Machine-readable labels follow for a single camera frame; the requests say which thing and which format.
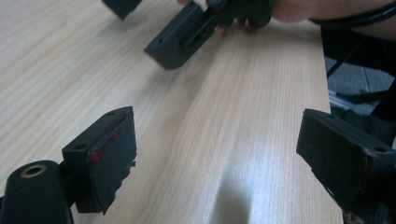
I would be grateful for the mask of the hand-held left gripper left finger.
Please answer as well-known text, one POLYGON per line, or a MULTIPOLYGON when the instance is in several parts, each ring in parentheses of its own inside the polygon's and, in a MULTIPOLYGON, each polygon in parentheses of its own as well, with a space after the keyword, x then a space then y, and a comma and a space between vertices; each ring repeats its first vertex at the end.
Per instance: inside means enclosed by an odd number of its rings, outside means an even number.
POLYGON ((134 166, 137 154, 130 106, 104 114, 62 149, 64 168, 76 179, 80 213, 105 213, 134 166))

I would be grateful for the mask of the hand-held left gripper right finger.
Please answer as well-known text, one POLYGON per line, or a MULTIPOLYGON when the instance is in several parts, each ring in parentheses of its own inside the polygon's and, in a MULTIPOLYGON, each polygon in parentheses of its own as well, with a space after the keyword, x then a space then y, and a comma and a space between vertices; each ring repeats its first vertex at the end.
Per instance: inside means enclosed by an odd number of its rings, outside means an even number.
POLYGON ((304 111, 296 152, 337 204, 373 213, 396 212, 396 150, 331 114, 304 111))

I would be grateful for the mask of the black stand legs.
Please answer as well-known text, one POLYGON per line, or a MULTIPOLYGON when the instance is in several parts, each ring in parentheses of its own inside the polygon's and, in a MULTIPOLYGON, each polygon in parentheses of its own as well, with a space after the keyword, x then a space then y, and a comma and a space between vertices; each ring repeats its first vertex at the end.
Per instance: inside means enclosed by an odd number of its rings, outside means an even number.
POLYGON ((396 43, 359 39, 324 45, 331 97, 373 104, 396 78, 396 43))

